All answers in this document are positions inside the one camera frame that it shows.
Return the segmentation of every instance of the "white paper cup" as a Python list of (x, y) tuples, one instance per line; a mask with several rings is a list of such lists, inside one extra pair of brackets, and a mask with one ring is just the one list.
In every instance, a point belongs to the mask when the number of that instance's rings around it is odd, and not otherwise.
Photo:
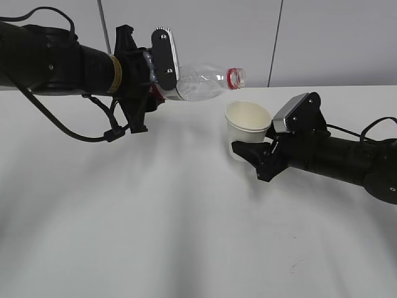
[(228, 143), (230, 155), (239, 161), (245, 161), (233, 152), (231, 143), (262, 143), (266, 131), (272, 123), (272, 116), (258, 104), (249, 101), (231, 103), (225, 112), (228, 122)]

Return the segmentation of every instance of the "white table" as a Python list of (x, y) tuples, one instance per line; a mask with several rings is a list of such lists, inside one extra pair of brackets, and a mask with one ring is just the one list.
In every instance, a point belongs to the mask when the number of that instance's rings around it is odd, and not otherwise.
[[(228, 155), (228, 103), (275, 114), (310, 91), (353, 131), (397, 114), (397, 87), (243, 89), (167, 102), (148, 133), (90, 144), (1, 92), (0, 297), (395, 297), (396, 207), (296, 169), (257, 181)], [(87, 99), (42, 100), (77, 132), (108, 129)]]

